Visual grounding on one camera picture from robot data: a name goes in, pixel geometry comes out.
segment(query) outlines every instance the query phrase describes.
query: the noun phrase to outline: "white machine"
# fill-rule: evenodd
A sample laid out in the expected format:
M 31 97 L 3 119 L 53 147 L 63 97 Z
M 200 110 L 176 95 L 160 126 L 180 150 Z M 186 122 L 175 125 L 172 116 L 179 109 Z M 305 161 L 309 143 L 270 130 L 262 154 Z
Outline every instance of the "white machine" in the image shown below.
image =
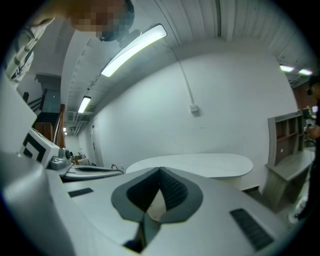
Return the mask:
M 272 248 L 287 230 L 245 193 L 182 170 L 62 183 L 23 155 L 2 154 L 0 165 L 7 209 L 46 255 L 244 256 Z M 166 212 L 153 221 L 146 212 L 159 190 Z

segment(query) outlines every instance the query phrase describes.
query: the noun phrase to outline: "black slot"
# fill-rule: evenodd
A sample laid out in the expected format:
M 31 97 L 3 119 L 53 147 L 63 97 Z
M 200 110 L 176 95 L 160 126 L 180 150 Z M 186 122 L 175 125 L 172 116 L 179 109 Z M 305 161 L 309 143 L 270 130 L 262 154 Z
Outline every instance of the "black slot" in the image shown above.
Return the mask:
M 84 189 L 70 191 L 70 192 L 68 192 L 68 194 L 69 194 L 69 196 L 71 198 L 73 198 L 73 197 L 77 197 L 77 196 L 82 196 L 82 195 L 88 194 L 90 192 L 93 192 L 93 190 L 91 188 L 87 187 L 87 188 L 84 188 Z
M 230 214 L 256 251 L 274 241 L 244 209 L 232 210 Z

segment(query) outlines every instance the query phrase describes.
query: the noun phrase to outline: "gray countertop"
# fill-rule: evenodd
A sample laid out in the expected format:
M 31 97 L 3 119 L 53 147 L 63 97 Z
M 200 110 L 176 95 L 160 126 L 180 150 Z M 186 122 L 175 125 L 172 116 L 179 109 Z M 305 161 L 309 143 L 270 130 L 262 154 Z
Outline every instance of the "gray countertop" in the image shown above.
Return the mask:
M 281 176 L 284 180 L 290 181 L 302 173 L 312 163 L 315 153 L 312 150 L 305 149 L 297 154 L 292 154 L 283 159 L 276 166 L 266 164 L 266 166 Z

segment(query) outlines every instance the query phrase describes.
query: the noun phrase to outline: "white table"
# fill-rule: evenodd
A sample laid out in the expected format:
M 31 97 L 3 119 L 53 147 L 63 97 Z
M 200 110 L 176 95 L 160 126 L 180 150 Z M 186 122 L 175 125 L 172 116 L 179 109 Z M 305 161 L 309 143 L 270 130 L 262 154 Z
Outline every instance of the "white table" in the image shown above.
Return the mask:
M 227 178 L 243 176 L 249 173 L 254 165 L 247 157 L 237 154 L 176 154 L 141 160 L 132 164 L 126 173 L 153 167 L 174 168 L 208 178 Z

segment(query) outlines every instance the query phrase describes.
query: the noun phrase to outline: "ceiling light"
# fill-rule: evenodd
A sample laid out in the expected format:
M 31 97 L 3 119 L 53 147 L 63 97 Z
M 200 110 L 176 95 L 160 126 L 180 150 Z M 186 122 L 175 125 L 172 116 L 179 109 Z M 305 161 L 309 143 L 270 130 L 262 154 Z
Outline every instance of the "ceiling light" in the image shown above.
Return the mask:
M 162 25 L 157 25 L 133 40 L 127 47 L 122 49 L 101 72 L 106 77 L 112 74 L 133 55 L 155 41 L 167 36 L 167 32 Z
M 280 65 L 280 69 L 283 72 L 291 72 L 292 70 L 294 70 L 295 68 L 292 66 L 284 66 L 284 65 Z
M 89 102 L 91 101 L 91 97 L 84 96 L 81 102 L 81 105 L 79 107 L 78 113 L 83 113 L 86 110 L 86 107 L 88 106 Z
M 301 74 L 301 75 L 306 75 L 306 76 L 310 76 L 310 75 L 312 74 L 312 71 L 307 70 L 307 69 L 301 69 L 301 70 L 299 71 L 299 74 Z

